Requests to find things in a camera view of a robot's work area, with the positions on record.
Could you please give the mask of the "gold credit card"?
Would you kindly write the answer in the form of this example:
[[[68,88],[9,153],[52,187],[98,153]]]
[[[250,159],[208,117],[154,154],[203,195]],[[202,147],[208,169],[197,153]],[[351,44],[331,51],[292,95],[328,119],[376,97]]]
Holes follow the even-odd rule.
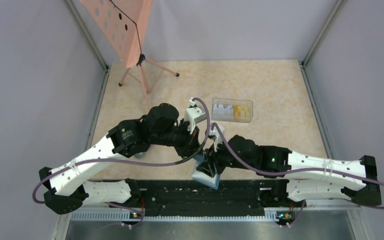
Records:
[[[238,122],[249,122],[251,116],[251,108],[246,105],[233,106],[233,119]]]

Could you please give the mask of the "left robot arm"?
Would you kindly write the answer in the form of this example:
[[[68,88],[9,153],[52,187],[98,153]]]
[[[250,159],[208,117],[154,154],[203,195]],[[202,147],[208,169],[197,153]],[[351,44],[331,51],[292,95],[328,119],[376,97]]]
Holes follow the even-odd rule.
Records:
[[[167,167],[188,162],[202,152],[198,123],[207,119],[207,113],[192,101],[180,118],[173,105],[161,103],[140,118],[121,121],[84,153],[62,166],[39,171],[39,185],[46,188],[41,203],[59,215],[90,204],[136,206],[141,191],[135,180],[93,181],[92,177],[113,164],[134,165],[132,157],[154,145],[175,149],[179,160]]]

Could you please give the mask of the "clear plastic card box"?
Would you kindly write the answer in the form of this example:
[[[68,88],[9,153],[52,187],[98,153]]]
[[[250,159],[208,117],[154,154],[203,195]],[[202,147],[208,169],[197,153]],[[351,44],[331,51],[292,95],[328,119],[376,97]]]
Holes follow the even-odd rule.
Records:
[[[254,102],[252,100],[214,97],[211,104],[211,119],[213,121],[249,124],[254,117],[253,107]]]

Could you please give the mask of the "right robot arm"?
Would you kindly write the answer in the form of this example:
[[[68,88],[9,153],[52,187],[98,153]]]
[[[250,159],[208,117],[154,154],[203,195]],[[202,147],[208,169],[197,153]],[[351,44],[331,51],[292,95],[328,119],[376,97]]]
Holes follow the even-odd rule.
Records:
[[[206,149],[194,167],[193,179],[213,189],[218,188],[226,168],[276,179],[271,194],[279,206],[317,199],[344,199],[371,207],[382,203],[376,160],[368,155],[359,160],[320,158],[285,147],[257,145],[235,135],[227,143]]]

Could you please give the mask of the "blue leather card holder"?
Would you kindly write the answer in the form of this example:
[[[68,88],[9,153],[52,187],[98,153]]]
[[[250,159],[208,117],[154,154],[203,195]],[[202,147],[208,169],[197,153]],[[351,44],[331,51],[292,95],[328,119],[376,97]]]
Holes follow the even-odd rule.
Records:
[[[198,183],[201,183],[201,184],[203,184],[209,188],[212,188],[214,190],[217,190],[219,188],[220,175],[218,173],[216,173],[214,176],[209,176],[209,175],[205,174],[204,172],[197,170],[197,167],[201,163],[203,163],[203,161],[201,161],[201,162],[196,161],[195,162],[195,165],[194,165],[194,168],[193,168],[193,171],[191,174],[191,178]]]

